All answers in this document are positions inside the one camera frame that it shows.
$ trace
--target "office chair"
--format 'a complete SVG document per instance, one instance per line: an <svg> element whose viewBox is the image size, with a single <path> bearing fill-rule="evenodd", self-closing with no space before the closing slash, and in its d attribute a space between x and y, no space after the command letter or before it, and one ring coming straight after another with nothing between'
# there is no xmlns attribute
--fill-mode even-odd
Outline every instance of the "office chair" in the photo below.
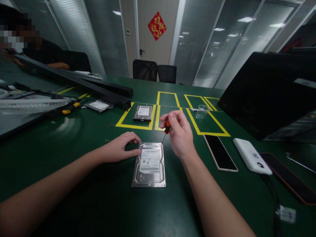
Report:
<svg viewBox="0 0 316 237"><path fill-rule="evenodd" d="M170 65L158 65L158 76L160 82L167 82L175 84L177 78L177 67Z"/></svg>
<svg viewBox="0 0 316 237"><path fill-rule="evenodd" d="M86 53L65 50L64 59L72 71L91 72L89 58Z"/></svg>
<svg viewBox="0 0 316 237"><path fill-rule="evenodd" d="M157 81L157 64L152 61L135 59L133 61L133 78Z"/></svg>

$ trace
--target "cable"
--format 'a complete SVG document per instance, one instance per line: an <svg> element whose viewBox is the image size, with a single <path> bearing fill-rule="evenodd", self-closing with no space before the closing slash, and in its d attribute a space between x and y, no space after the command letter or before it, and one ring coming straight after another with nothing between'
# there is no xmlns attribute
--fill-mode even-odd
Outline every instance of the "cable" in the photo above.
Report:
<svg viewBox="0 0 316 237"><path fill-rule="evenodd" d="M262 180L266 183L266 185L269 188L269 191L274 199L275 202L275 213L274 213L274 236L275 237L282 237L282 228L281 228L281 220L279 217L279 210L280 210L280 199L279 199L279 195L276 191L276 188L270 178L269 175L267 174L260 174Z"/></svg>

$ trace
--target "hand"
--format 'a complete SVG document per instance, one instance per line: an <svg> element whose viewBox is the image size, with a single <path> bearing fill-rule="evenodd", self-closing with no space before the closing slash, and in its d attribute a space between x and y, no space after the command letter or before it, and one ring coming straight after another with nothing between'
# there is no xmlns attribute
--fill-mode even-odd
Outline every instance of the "hand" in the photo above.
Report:
<svg viewBox="0 0 316 237"><path fill-rule="evenodd" d="M99 147L96 150L90 152L90 155L95 157L100 163L118 162L125 160L132 156L137 156L141 153L141 150L135 149L131 151L125 151L125 147L128 143L142 142L141 139L134 132L126 132L115 138L111 142L104 146Z"/></svg>
<svg viewBox="0 0 316 237"><path fill-rule="evenodd" d="M26 66L21 63L18 59L14 58L14 61L21 67L21 68L26 68Z"/></svg>
<svg viewBox="0 0 316 237"><path fill-rule="evenodd" d="M184 113L180 110L171 111L159 120L161 121L160 128L164 128L166 121L169 120L171 146L177 157L182 161L194 157L197 152L193 144L193 134Z"/></svg>

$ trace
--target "door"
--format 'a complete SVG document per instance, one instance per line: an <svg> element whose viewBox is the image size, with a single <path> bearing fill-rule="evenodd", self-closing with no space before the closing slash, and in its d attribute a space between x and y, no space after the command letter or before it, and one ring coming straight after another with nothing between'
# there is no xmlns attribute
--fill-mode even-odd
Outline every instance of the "door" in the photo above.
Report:
<svg viewBox="0 0 316 237"><path fill-rule="evenodd" d="M179 0L138 0L139 47L143 50L141 60L154 61L157 65L169 64L178 4ZM156 40L148 24L157 12L160 14L157 20L163 21L166 30Z"/></svg>

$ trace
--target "clear plastic cup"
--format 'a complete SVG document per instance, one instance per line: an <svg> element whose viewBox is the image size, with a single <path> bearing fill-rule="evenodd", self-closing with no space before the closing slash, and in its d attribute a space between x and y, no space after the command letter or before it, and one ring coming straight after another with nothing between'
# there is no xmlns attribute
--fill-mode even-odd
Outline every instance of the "clear plastic cup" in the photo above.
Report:
<svg viewBox="0 0 316 237"><path fill-rule="evenodd" d="M203 119L205 117L205 115L207 114L207 112L210 111L210 108L206 105L199 105L198 106L198 110L197 110L197 114L195 115L195 117L197 119Z"/></svg>

